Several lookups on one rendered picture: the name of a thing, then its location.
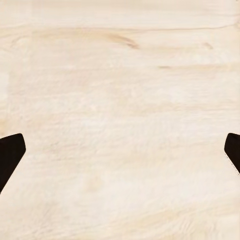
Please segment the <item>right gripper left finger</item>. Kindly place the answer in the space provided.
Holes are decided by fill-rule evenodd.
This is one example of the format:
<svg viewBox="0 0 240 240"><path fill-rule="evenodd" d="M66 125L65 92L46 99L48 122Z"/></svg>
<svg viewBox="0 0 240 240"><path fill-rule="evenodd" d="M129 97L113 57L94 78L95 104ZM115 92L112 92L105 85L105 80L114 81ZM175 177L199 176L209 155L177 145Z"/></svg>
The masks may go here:
<svg viewBox="0 0 240 240"><path fill-rule="evenodd" d="M0 138L0 193L26 153L22 133Z"/></svg>

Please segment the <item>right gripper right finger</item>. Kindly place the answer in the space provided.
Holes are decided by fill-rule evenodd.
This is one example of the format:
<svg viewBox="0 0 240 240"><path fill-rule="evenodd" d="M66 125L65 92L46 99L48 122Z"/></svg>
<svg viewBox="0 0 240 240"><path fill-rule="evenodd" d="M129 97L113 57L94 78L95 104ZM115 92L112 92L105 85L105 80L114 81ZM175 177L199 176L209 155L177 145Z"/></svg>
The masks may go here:
<svg viewBox="0 0 240 240"><path fill-rule="evenodd" d="M240 135L228 133L224 151L240 173Z"/></svg>

